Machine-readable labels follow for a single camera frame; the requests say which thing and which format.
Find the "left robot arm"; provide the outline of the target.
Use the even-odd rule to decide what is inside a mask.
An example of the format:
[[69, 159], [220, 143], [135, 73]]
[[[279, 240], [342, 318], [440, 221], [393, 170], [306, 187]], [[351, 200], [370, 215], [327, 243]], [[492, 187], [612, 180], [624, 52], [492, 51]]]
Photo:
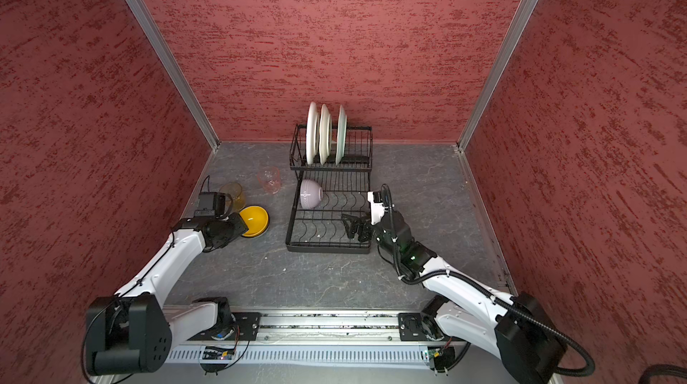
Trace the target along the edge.
[[181, 219], [134, 278], [89, 306], [81, 350], [84, 378], [153, 373], [176, 346], [204, 331], [219, 341], [238, 339], [224, 297], [205, 297], [179, 310], [165, 311], [164, 305], [197, 256], [228, 246], [247, 230], [238, 213]]

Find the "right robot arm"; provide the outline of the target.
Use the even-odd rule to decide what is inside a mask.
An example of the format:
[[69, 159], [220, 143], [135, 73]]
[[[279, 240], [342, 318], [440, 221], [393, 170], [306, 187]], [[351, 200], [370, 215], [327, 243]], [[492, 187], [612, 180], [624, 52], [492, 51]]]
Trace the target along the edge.
[[519, 383], [548, 383], [556, 373], [567, 344], [548, 329], [537, 313], [524, 319], [527, 306], [506, 293], [487, 287], [449, 265], [415, 240], [400, 212], [370, 216], [342, 216], [350, 238], [374, 242], [391, 255], [398, 278], [421, 285], [443, 298], [431, 317], [447, 337], [459, 337], [495, 355]]

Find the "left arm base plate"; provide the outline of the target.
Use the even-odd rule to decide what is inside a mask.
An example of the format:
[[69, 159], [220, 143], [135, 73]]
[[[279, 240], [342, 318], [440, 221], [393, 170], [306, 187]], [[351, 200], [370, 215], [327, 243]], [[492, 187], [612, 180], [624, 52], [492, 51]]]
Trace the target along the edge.
[[236, 339], [239, 341], [255, 341], [260, 328], [260, 320], [263, 314], [260, 312], [235, 312], [234, 328], [238, 329], [227, 339], [216, 339], [209, 330], [200, 332], [190, 338], [190, 341], [209, 341], [209, 343], [229, 343]]

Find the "pink glass cup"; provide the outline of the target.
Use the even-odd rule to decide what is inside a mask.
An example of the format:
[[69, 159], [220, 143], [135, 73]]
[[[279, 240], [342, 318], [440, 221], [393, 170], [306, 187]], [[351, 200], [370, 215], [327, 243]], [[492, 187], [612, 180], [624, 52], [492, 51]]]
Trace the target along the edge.
[[268, 194], [277, 194], [282, 187], [280, 171], [277, 167], [263, 167], [257, 174], [262, 188]]

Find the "white plate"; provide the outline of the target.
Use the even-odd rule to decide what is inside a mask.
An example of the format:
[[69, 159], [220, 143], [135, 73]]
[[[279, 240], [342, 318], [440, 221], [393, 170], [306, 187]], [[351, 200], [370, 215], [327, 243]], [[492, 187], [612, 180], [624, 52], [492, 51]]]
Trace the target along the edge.
[[331, 153], [332, 117], [327, 105], [323, 104], [320, 111], [320, 142], [318, 155], [320, 164], [325, 165]]
[[306, 162], [308, 165], [314, 163], [318, 154], [318, 121], [320, 121], [318, 105], [316, 102], [312, 102], [309, 107], [306, 127]]

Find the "yellow bowl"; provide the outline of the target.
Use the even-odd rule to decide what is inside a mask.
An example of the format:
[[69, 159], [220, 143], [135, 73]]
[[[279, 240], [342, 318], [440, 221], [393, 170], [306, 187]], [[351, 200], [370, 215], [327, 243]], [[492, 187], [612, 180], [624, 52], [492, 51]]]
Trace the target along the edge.
[[240, 211], [240, 216], [248, 228], [243, 237], [259, 237], [268, 230], [270, 217], [265, 208], [258, 205], [247, 206]]

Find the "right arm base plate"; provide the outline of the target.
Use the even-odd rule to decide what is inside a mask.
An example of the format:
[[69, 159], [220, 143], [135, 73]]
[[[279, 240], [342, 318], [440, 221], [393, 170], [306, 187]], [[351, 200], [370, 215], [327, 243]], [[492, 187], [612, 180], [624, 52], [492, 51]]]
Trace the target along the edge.
[[402, 341], [438, 342], [445, 340], [445, 334], [435, 319], [423, 312], [401, 312], [397, 316]]

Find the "amber glass cup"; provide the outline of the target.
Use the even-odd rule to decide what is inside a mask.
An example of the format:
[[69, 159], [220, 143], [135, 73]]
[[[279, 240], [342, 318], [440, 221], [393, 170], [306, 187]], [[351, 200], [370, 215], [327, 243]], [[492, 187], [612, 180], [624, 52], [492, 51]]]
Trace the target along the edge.
[[246, 197], [241, 184], [227, 183], [220, 187], [219, 192], [226, 196], [225, 213], [240, 212], [246, 206]]

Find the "lavender ceramic bowl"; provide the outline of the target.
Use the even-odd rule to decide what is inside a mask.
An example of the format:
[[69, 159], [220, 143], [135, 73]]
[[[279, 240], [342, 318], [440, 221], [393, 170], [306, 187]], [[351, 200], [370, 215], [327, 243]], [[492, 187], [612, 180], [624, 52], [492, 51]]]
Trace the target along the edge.
[[320, 205], [324, 191], [319, 183], [311, 179], [302, 180], [300, 187], [300, 205], [304, 210], [313, 210]]

